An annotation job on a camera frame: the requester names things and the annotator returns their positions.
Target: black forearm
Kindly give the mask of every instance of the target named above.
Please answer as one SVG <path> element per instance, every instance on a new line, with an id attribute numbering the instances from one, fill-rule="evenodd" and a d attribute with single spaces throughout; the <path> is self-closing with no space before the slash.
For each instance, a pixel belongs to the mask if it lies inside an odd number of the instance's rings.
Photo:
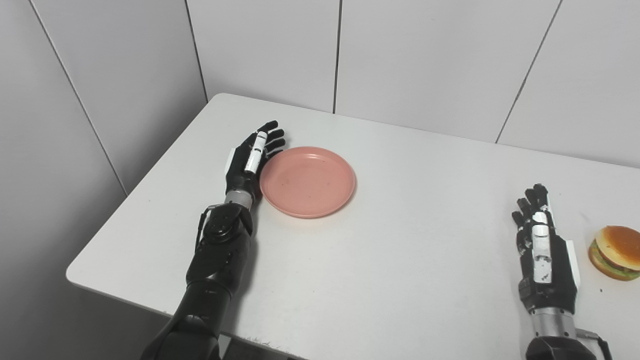
<path id="1" fill-rule="evenodd" d="M 242 279 L 252 221 L 249 211 L 238 204 L 222 204 L 207 211 L 210 213 L 187 271 L 182 301 L 167 326 L 145 349 L 142 360 L 218 358 L 218 336 L 227 306 Z"/>

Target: black cable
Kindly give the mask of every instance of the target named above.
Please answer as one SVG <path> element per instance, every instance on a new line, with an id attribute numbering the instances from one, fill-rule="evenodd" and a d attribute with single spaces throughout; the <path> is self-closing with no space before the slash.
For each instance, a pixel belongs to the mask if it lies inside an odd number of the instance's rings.
<path id="1" fill-rule="evenodd" d="M 613 357 L 611 357 L 611 351 L 609 350 L 608 342 L 604 341 L 603 338 L 598 337 L 598 345 L 600 346 L 600 350 L 602 351 L 604 360 L 613 360 Z"/>

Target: robotic arm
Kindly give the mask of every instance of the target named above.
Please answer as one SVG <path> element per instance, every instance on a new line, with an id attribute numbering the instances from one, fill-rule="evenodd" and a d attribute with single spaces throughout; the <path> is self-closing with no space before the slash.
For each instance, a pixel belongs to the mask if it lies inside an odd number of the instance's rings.
<path id="1" fill-rule="evenodd" d="M 182 302 L 141 360 L 220 360 L 220 327 L 251 246 L 250 209 L 259 196 L 260 171 L 285 145 L 284 131 L 277 127 L 277 121 L 268 122 L 235 149 L 225 202 L 209 206 L 200 217 Z"/>
<path id="2" fill-rule="evenodd" d="M 580 275 L 573 242 L 556 234 L 547 189 L 536 184 L 518 199 L 520 211 L 512 213 L 518 226 L 522 280 L 520 300 L 531 315 L 536 337 L 527 348 L 527 360 L 595 360 L 578 337 L 598 341 L 611 360 L 608 344 L 597 334 L 573 324 Z"/>

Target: burger patty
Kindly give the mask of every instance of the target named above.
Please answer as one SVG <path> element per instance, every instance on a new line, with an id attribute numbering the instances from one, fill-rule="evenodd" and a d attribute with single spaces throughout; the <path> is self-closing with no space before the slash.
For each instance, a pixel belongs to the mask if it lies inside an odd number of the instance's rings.
<path id="1" fill-rule="evenodd" d="M 598 244 L 595 243 L 595 249 L 598 251 L 598 255 L 602 258 L 602 261 L 607 264 L 608 266 L 611 266 L 612 268 L 618 270 L 618 271 L 622 271 L 622 272 L 626 272 L 626 273 L 630 273 L 630 274 L 640 274 L 640 271 L 636 271 L 636 270 L 632 270 L 629 268 L 625 268 L 624 266 L 620 266 L 616 263 L 614 263 L 613 261 L 609 260 L 609 258 L 607 258 L 605 256 L 605 254 L 602 253 L 602 251 L 600 250 L 600 248 L 598 247 Z"/>

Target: silver cylindrical joint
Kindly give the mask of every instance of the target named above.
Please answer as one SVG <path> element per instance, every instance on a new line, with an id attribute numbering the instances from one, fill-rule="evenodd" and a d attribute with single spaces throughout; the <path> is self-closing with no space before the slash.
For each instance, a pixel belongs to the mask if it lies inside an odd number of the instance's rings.
<path id="1" fill-rule="evenodd" d="M 573 315 L 559 307 L 543 307 L 531 312 L 531 321 L 536 336 L 576 338 Z"/>
<path id="2" fill-rule="evenodd" d="M 251 198 L 251 194 L 246 191 L 231 190 L 227 193 L 227 197 L 225 197 L 225 204 L 228 204 L 229 202 L 240 204 L 251 210 L 251 205 L 253 205 L 253 198 Z"/>

